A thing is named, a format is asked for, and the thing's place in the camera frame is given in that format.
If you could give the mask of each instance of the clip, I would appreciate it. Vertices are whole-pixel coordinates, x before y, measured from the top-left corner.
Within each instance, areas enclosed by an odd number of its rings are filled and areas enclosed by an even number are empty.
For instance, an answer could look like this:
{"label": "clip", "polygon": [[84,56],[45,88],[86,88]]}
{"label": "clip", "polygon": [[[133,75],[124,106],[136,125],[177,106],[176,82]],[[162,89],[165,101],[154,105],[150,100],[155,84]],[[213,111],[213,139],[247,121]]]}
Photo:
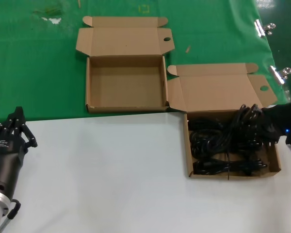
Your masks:
{"label": "clip", "polygon": [[254,25],[256,27],[256,30],[258,32],[259,37],[263,37],[266,34],[268,34],[268,35],[273,34],[271,30],[276,27],[276,25],[274,23],[270,23],[270,24],[263,26],[259,19],[254,21]]}
{"label": "clip", "polygon": [[276,71],[274,66],[270,66],[269,70],[279,85],[285,84],[286,80],[288,79],[288,75],[291,74],[291,68],[289,67],[286,67],[280,71]]}

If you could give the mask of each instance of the power cord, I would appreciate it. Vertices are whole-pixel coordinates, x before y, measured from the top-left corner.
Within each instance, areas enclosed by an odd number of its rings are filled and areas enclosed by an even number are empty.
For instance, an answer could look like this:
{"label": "power cord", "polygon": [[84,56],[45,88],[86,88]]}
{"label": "power cord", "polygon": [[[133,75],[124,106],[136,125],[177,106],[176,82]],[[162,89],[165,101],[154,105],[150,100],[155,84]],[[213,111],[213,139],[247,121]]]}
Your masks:
{"label": "power cord", "polygon": [[[251,108],[242,105],[230,122],[220,122],[198,118],[188,122],[195,174],[215,175],[222,172],[242,171],[250,176],[253,171],[267,167],[252,155],[259,151],[263,142],[257,137],[257,118],[261,112],[256,105]],[[224,153],[227,161],[213,159],[216,154]],[[243,156],[243,160],[230,161],[230,153]]]}

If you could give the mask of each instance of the box flap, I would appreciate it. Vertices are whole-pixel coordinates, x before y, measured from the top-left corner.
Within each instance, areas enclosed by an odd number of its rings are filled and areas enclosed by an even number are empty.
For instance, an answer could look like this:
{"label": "box flap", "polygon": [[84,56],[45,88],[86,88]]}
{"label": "box flap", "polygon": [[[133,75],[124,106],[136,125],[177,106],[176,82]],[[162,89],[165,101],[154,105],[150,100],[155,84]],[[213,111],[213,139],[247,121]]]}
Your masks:
{"label": "box flap", "polygon": [[94,28],[157,28],[168,23],[166,17],[91,17],[83,22]]}
{"label": "box flap", "polygon": [[162,55],[175,48],[171,30],[159,17],[84,17],[76,49],[89,56]]}
{"label": "box flap", "polygon": [[85,104],[91,105],[91,65],[89,57],[86,60],[86,90],[85,90]]}
{"label": "box flap", "polygon": [[276,102],[276,96],[256,64],[204,64],[169,66],[177,76],[167,82],[171,108],[185,112],[237,110],[242,104],[259,107]]}
{"label": "box flap", "polygon": [[165,112],[167,107],[94,107],[86,105],[89,113],[162,113]]}

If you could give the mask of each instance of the open cardboard box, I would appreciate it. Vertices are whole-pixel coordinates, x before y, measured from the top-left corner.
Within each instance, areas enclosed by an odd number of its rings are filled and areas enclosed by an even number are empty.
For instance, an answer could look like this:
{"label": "open cardboard box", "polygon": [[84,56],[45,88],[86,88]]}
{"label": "open cardboard box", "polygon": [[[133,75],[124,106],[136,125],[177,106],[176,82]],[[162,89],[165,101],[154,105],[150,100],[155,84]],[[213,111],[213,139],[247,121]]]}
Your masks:
{"label": "open cardboard box", "polygon": [[168,105],[163,54],[175,48],[164,17],[89,17],[76,49],[87,55],[90,113],[163,112]]}
{"label": "open cardboard box", "polygon": [[[197,175],[193,171],[196,161],[191,154],[188,120],[207,117],[227,121],[233,118],[241,105],[257,104],[265,107],[276,102],[276,95],[263,75],[253,75],[258,70],[256,64],[206,64],[169,66],[167,71],[177,78],[167,82],[170,107],[186,112],[183,117],[184,141],[188,176],[191,178],[227,178],[227,173],[218,175]],[[230,179],[251,179],[273,176],[278,173],[280,161],[276,145],[267,145],[258,152],[268,165],[253,176],[230,173]],[[239,160],[231,155],[231,160]]]}

